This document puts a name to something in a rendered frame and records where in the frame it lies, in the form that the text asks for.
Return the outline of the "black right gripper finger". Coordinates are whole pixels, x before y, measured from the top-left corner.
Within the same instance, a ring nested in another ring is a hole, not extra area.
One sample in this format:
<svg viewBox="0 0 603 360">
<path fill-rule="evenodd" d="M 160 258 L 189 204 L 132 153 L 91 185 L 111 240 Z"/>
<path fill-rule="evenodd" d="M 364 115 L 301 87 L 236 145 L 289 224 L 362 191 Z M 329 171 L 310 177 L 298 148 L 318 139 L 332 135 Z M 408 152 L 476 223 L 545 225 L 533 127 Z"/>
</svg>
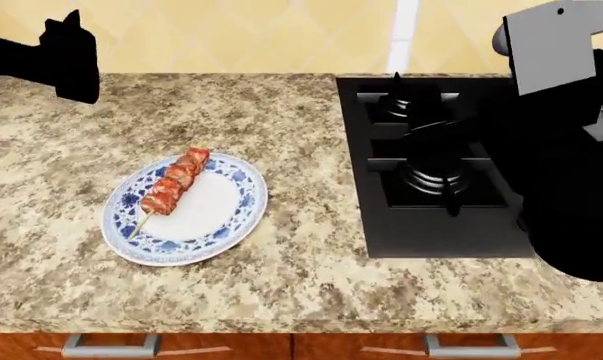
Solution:
<svg viewBox="0 0 603 360">
<path fill-rule="evenodd" d="M 445 119 L 440 87 L 431 82 L 407 83 L 407 124 L 426 125 Z"/>
<path fill-rule="evenodd" d="M 471 120 L 435 122 L 407 131 L 402 137 L 402 164 L 407 167 L 465 167 L 462 153 L 479 139 Z"/>
</svg>

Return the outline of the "black gas burner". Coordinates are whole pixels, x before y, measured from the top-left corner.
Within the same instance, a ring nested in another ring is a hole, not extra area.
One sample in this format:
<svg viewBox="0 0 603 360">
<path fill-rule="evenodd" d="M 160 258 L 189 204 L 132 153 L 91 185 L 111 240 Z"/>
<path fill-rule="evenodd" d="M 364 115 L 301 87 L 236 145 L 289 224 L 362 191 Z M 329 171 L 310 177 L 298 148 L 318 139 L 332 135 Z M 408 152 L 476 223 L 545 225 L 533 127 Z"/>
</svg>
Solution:
<svg viewBox="0 0 603 360">
<path fill-rule="evenodd" d="M 391 116 L 407 118 L 411 101 L 406 100 L 399 95 L 388 93 L 379 98 L 378 104 L 383 112 L 388 113 Z"/>
<path fill-rule="evenodd" d="M 397 172 L 407 185 L 425 194 L 456 195 L 469 185 L 469 177 L 459 164 L 420 164 L 405 162 Z"/>
</svg>

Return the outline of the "red meat skewer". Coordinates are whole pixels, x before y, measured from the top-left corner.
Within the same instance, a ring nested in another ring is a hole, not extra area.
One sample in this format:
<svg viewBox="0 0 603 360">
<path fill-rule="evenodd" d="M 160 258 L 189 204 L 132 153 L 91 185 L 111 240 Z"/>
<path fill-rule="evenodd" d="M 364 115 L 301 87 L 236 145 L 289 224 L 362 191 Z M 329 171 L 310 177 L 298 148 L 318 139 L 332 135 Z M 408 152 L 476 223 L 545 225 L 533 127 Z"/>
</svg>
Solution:
<svg viewBox="0 0 603 360">
<path fill-rule="evenodd" d="M 128 240 L 137 235 L 151 215 L 167 216 L 176 209 L 182 195 L 191 188 L 196 176 L 204 170 L 209 157 L 208 149 L 191 148 L 166 168 L 164 175 L 141 199 L 140 208 L 145 212 L 145 216 L 127 237 Z"/>
</svg>

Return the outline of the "blue and white porcelain plate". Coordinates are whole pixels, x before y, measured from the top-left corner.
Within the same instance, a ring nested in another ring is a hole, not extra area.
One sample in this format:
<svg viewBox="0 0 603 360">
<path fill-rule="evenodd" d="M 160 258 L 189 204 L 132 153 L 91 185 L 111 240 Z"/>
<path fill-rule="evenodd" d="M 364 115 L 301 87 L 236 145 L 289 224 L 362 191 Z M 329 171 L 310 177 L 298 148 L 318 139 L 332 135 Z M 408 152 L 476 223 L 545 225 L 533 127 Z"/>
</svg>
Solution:
<svg viewBox="0 0 603 360">
<path fill-rule="evenodd" d="M 147 164 L 110 194 L 101 221 L 110 248 L 145 266 L 183 266 L 207 260 L 241 242 L 268 201 L 263 176 L 239 158 L 214 152 L 170 215 L 148 215 L 140 201 L 177 158 Z"/>
</svg>

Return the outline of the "black gas cooktop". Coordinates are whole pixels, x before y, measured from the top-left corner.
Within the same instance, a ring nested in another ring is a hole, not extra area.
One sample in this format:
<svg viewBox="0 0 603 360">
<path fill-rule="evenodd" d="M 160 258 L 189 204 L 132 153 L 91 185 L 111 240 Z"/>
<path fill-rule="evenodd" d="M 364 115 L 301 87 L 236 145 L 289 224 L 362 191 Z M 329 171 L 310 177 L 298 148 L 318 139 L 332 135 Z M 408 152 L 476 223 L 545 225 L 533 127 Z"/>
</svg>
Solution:
<svg viewBox="0 0 603 360">
<path fill-rule="evenodd" d="M 405 160 L 402 137 L 422 125 L 383 112 L 388 93 L 407 100 L 410 82 L 443 90 L 503 88 L 504 77 L 401 77 L 336 80 L 356 183 L 367 251 L 373 258 L 530 258 L 520 209 L 500 206 L 484 173 L 461 195 L 461 209 L 448 210 L 441 196 L 417 191 L 397 167 Z"/>
</svg>

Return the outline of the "brown wooden drawer front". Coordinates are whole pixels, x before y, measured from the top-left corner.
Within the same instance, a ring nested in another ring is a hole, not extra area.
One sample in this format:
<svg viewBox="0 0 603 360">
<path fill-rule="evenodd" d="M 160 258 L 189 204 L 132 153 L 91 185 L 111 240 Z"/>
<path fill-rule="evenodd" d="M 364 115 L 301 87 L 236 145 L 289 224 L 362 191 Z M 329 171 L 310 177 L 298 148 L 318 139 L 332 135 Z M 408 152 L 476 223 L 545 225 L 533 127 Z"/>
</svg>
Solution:
<svg viewBox="0 0 603 360">
<path fill-rule="evenodd" d="M 159 335 L 157 356 L 142 359 L 71 359 L 62 355 L 67 334 L 0 334 L 0 360 L 292 360 L 291 336 L 282 334 Z"/>
<path fill-rule="evenodd" d="M 297 334 L 293 360 L 603 360 L 603 334 L 515 334 L 517 359 L 429 356 L 422 334 Z"/>
</svg>

